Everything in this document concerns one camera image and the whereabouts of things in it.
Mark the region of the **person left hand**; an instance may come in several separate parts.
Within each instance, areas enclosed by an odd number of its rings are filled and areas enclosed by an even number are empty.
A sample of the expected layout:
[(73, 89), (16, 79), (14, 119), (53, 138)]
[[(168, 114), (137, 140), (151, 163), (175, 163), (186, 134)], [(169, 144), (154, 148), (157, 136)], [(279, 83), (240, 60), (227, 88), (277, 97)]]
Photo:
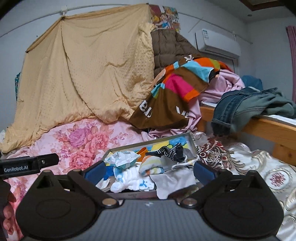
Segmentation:
[(14, 233), (14, 225), (15, 225), (15, 212), (12, 207), (12, 203), (16, 202), (16, 198), (14, 194), (10, 191), (8, 195), (7, 205), (4, 207), (4, 221), (3, 227), (7, 231), (8, 235), (12, 235)]

